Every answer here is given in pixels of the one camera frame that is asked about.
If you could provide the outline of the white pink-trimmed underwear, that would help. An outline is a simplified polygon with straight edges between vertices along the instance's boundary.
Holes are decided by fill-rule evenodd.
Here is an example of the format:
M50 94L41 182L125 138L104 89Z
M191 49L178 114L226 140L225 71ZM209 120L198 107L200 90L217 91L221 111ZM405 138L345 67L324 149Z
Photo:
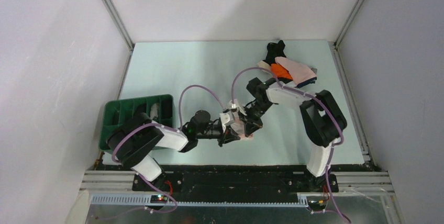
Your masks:
M245 130L245 124L240 119L239 115L237 113L234 114L234 123L232 123L230 126L233 129L233 131L237 134L240 141L250 141L253 140L254 134L251 134L249 136L246 136L246 130Z

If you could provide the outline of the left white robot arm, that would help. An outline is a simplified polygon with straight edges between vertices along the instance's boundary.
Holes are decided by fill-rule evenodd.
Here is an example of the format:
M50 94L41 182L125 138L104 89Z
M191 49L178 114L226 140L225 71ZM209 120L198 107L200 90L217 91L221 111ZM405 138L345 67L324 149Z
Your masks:
M231 114L220 114L211 120L207 111L199 110L182 128L170 128L149 119L146 113L138 113L131 120L115 129L106 139L112 158L124 168L131 169L145 178L145 184L153 191L165 186L163 169L149 156L156 147L188 152L200 139L216 139L221 147L241 139L231 126Z

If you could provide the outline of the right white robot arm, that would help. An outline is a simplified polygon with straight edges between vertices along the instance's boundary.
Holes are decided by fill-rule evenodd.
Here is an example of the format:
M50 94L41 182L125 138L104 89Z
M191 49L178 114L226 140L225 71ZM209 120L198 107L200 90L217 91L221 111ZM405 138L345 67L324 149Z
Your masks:
M343 130L347 127L345 116L331 92L322 90L310 94L275 79L263 82L257 77L248 82L246 89L254 97L240 117L246 136L263 127L261 117L272 105L300 110L306 134L312 142L306 165L310 173L305 176L304 183L308 190L319 191L326 184L323 175L329 169L331 151L343 143Z

